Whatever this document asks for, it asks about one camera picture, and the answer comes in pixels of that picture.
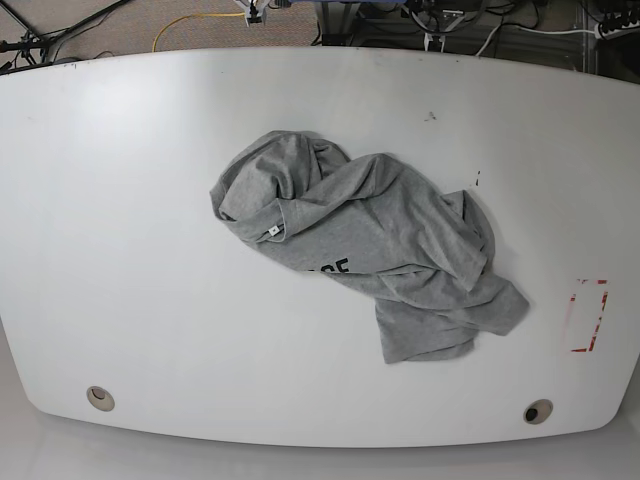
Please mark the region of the grey T-shirt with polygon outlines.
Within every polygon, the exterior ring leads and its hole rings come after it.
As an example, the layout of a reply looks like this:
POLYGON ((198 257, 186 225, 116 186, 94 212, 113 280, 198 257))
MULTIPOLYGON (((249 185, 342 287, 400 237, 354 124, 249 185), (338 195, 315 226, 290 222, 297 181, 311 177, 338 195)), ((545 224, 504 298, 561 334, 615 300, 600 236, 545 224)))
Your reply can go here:
POLYGON ((528 312, 494 272, 493 230, 472 196, 442 193, 387 154, 353 159, 273 131, 231 161, 210 198, 249 248, 370 297, 388 364, 464 356, 479 333, 507 335, 528 312))

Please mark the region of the red tape rectangle marking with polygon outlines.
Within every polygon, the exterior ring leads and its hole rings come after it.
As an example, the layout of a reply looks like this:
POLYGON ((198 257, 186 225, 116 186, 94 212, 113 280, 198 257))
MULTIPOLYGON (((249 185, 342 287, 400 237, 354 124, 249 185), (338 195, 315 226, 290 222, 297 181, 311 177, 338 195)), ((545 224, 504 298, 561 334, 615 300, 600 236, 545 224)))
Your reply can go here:
POLYGON ((565 344, 571 353, 592 352, 609 294, 605 279, 578 279, 567 314, 565 344))

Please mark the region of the white power strip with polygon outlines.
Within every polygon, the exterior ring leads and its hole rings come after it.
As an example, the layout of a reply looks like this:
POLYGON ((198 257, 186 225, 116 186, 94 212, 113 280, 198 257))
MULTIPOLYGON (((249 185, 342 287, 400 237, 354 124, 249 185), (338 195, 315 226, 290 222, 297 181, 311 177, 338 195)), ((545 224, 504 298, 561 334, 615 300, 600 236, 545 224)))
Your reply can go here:
POLYGON ((605 16, 594 29, 598 40, 610 40, 639 32, 639 11, 631 10, 620 15, 605 16))

